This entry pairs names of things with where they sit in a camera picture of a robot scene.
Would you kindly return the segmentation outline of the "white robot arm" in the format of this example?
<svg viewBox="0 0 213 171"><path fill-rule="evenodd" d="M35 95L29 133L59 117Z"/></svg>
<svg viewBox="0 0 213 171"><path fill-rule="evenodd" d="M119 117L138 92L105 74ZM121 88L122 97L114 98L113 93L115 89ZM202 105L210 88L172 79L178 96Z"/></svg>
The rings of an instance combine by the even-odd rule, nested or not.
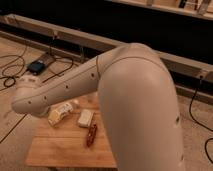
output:
<svg viewBox="0 0 213 171"><path fill-rule="evenodd" d="M11 107L42 117L50 106L92 92L118 171L186 171L175 85L158 54L144 44L116 47L48 84L24 75Z"/></svg>

